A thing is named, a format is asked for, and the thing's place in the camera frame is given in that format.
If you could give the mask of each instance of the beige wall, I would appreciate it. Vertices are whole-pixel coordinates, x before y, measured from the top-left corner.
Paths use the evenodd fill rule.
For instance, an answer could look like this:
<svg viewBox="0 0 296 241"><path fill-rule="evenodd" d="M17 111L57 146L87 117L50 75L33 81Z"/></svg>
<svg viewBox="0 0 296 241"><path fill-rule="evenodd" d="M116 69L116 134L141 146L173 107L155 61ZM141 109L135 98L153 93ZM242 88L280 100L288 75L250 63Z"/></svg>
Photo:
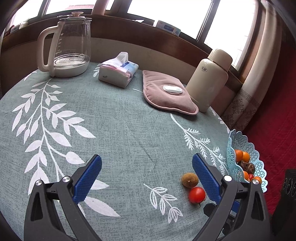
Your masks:
<svg viewBox="0 0 296 241"><path fill-rule="evenodd" d="M37 69L36 43L36 41L25 43L1 53L0 76L4 92ZM45 59L48 57L50 43L51 39L45 40ZM115 58L121 51L128 52L129 60L137 63L139 69L169 74L178 78L183 84L188 83L195 71L195 67L152 49L116 40L91 39L91 61L93 62ZM235 93L224 86L213 103L214 110L221 115L234 96Z"/></svg>

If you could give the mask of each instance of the white curtain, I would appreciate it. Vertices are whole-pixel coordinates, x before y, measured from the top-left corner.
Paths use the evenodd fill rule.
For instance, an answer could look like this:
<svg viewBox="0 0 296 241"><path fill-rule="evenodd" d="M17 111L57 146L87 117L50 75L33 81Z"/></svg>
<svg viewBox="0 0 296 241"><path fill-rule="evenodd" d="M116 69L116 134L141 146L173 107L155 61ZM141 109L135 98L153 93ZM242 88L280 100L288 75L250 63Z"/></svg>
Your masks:
<svg viewBox="0 0 296 241"><path fill-rule="evenodd" d="M281 23L274 7L266 8L262 40L252 68L236 97L221 118L230 129L242 131L260 106L276 69L281 48Z"/></svg>
<svg viewBox="0 0 296 241"><path fill-rule="evenodd" d="M2 46L2 40L3 40L4 31L0 36L0 54L1 54L1 46ZM0 99L3 97L2 95L2 89L1 89L1 79L0 79Z"/></svg>

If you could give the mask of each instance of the red tomato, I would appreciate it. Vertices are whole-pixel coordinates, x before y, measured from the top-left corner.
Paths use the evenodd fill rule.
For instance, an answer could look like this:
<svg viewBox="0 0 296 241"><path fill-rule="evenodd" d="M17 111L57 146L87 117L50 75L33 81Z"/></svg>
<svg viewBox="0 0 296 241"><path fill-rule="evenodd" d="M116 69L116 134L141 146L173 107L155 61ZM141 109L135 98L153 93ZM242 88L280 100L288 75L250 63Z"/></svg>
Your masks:
<svg viewBox="0 0 296 241"><path fill-rule="evenodd" d="M201 203L206 198L206 193L201 187L192 188L188 194L191 203Z"/></svg>

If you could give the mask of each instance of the kettle handle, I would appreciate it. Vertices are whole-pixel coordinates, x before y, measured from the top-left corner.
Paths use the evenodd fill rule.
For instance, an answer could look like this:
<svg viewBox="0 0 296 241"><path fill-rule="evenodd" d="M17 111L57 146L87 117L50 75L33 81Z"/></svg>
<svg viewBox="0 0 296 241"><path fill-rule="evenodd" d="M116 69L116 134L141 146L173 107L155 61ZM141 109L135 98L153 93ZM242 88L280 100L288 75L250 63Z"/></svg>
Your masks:
<svg viewBox="0 0 296 241"><path fill-rule="evenodd" d="M42 72L49 71L50 75L54 76L54 54L57 47L57 42L59 40L59 36L61 34L63 25L65 22L58 22L57 26L49 27L43 30L38 39L37 39L37 66L38 69ZM47 64L44 64L44 40L45 37L49 34L54 34L52 38L52 42L49 49L48 61Z"/></svg>

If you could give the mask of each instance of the glass kettle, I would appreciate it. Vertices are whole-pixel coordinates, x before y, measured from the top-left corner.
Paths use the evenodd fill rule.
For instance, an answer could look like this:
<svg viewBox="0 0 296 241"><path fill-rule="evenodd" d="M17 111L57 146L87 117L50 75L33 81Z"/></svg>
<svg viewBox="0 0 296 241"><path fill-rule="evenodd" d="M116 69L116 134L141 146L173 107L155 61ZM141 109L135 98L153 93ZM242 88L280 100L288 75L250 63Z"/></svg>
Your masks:
<svg viewBox="0 0 296 241"><path fill-rule="evenodd" d="M43 30L37 40L37 66L52 77L69 78L86 71L91 57L91 18L80 16L83 12L72 12L62 18L57 26ZM47 64L44 64L44 39L54 34Z"/></svg>

